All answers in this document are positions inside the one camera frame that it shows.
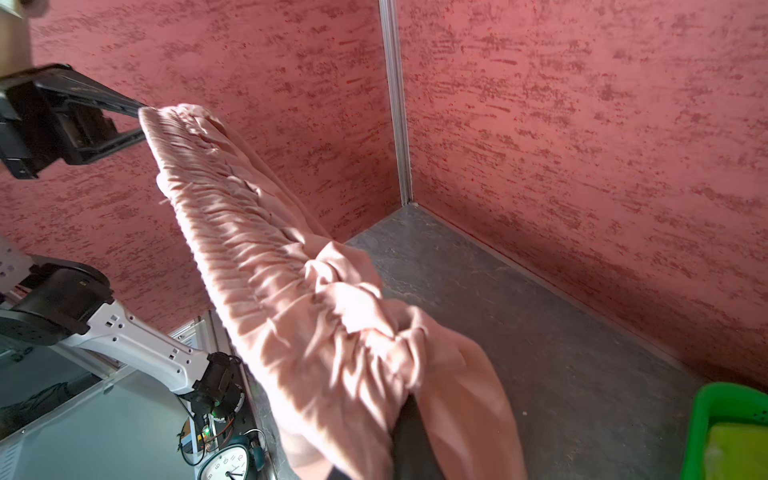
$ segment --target pink garment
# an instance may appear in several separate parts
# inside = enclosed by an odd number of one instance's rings
[[[384,299],[368,256],[332,241],[210,112],[182,104],[140,119],[157,184],[302,479],[333,465],[391,478],[390,432],[410,392],[448,480],[525,478],[508,400],[474,342]]]

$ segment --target textured pink wall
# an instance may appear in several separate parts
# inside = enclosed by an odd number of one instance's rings
[[[768,384],[768,2],[399,0],[415,198]]]
[[[146,104],[200,103],[249,138],[341,240],[399,205],[379,6],[370,0],[51,0],[35,63],[69,63]],[[146,144],[43,180],[0,174],[0,231],[102,269],[166,331],[208,299]]]

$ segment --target metal frame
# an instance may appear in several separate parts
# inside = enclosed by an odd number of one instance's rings
[[[392,129],[395,134],[397,156],[397,177],[400,182],[400,202],[413,202],[411,178],[411,153],[408,146],[408,122],[406,117],[406,92],[402,82],[402,56],[400,54],[400,32],[397,26],[395,0],[379,0],[379,10],[384,36],[386,77],[389,83],[389,106],[392,109]]]

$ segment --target teal alarm clock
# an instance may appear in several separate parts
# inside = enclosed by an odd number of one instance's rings
[[[253,480],[264,467],[265,455],[258,439],[250,430],[232,439],[230,444],[215,452],[200,469],[197,480]]]

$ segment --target gray floor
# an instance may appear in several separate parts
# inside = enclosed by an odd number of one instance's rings
[[[700,379],[418,207],[399,210],[348,244],[370,254],[387,296],[422,307],[485,349],[515,411],[531,479],[678,478]],[[292,480],[266,396],[255,390],[277,477]]]

